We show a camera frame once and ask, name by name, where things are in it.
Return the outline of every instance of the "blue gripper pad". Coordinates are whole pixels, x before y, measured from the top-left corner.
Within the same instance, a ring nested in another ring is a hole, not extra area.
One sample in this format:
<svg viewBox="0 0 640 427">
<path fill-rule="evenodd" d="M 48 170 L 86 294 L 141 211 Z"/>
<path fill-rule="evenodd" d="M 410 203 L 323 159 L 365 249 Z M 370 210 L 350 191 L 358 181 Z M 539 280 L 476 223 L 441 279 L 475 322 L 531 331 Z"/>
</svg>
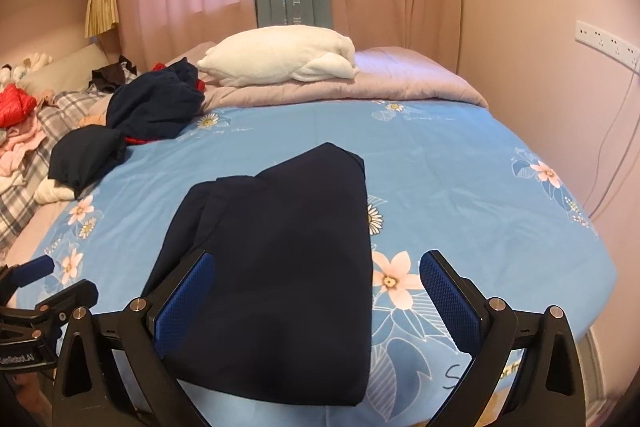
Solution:
<svg viewBox="0 0 640 427">
<path fill-rule="evenodd" d="M 204 253 L 156 317 L 154 348 L 161 359 L 180 344 L 204 298 L 209 294 L 214 261 Z"/>
<path fill-rule="evenodd" d="M 420 259 L 420 281 L 458 349 L 474 357 L 482 347 L 480 319 L 431 252 Z"/>
<path fill-rule="evenodd" d="M 53 273 L 53 259 L 48 255 L 36 257 L 28 263 L 21 264 L 14 268 L 11 274 L 11 281 L 18 288 L 24 288 L 38 279 L 42 279 Z"/>
</svg>

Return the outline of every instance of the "white pillow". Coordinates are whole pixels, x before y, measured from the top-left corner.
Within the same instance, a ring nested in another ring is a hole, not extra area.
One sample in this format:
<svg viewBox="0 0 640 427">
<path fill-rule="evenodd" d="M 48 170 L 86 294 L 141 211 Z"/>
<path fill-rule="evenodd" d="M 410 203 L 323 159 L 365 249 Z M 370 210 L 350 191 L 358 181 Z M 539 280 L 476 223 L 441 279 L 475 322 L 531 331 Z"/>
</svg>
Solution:
<svg viewBox="0 0 640 427">
<path fill-rule="evenodd" d="M 357 72 L 350 38 L 302 25 L 232 35 L 208 49 L 198 68 L 232 87 L 353 78 Z"/>
<path fill-rule="evenodd" d="M 55 93 L 62 91 L 81 91 L 86 89 L 91 80 L 91 71 L 108 66 L 109 60 L 97 44 L 78 50 L 60 60 L 54 60 L 49 66 L 24 76 L 21 80 L 29 94 L 36 94 L 44 89 L 52 89 Z"/>
</svg>

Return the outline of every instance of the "power strip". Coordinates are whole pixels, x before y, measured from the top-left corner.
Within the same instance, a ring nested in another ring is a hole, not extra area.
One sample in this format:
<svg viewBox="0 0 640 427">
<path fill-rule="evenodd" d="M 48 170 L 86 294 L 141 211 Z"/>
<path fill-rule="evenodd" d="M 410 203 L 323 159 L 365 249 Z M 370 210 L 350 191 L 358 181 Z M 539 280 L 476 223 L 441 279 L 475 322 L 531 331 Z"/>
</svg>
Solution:
<svg viewBox="0 0 640 427">
<path fill-rule="evenodd" d="M 583 21 L 575 22 L 575 39 L 635 70 L 640 48 L 630 42 Z"/>
</svg>

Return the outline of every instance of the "silver bolt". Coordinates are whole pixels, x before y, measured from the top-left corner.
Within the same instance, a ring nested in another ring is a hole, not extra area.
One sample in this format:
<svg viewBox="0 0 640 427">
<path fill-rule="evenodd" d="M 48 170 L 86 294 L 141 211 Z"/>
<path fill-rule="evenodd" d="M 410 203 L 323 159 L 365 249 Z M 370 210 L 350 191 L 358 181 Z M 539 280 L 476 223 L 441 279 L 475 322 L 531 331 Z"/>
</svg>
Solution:
<svg viewBox="0 0 640 427">
<path fill-rule="evenodd" d="M 558 306 L 551 306 L 551 308 L 549 308 L 549 313 L 551 313 L 556 319 L 564 317 L 562 308 L 559 308 Z"/>
<path fill-rule="evenodd" d="M 491 306 L 491 308 L 493 308 L 497 312 L 501 312 L 507 307 L 504 301 L 502 299 L 498 299 L 497 297 L 494 297 L 489 301 L 489 306 Z"/>
<path fill-rule="evenodd" d="M 76 308 L 72 314 L 73 318 L 75 318 L 76 321 L 80 320 L 85 315 L 86 315 L 86 308 L 83 308 L 83 307 Z"/>
<path fill-rule="evenodd" d="M 129 305 L 129 308 L 131 308 L 135 312 L 139 312 L 139 311 L 142 311 L 143 309 L 145 309 L 145 306 L 146 306 L 145 299 L 137 298 L 137 299 L 133 299 L 131 301 L 131 304 Z"/>
</svg>

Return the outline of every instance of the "wall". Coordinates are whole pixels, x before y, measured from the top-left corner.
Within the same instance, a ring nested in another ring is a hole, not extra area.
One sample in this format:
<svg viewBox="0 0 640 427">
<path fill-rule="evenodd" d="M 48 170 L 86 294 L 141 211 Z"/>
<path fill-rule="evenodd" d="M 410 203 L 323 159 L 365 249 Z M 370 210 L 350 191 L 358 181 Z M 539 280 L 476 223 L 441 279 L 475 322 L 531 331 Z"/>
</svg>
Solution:
<svg viewBox="0 0 640 427">
<path fill-rule="evenodd" d="M 488 99 L 496 118 L 547 160 L 585 203 L 598 148 L 631 71 L 574 41 L 584 20 L 640 45 L 640 0 L 463 0 L 458 73 Z M 591 210 L 622 157 L 640 111 L 635 79 L 603 149 Z M 594 325 L 606 391 L 624 391 L 640 365 L 640 137 L 595 224 L 618 268 L 618 283 Z"/>
<path fill-rule="evenodd" d="M 38 52 L 62 58 L 89 44 L 86 0 L 44 0 L 0 17 L 0 65 Z"/>
</svg>

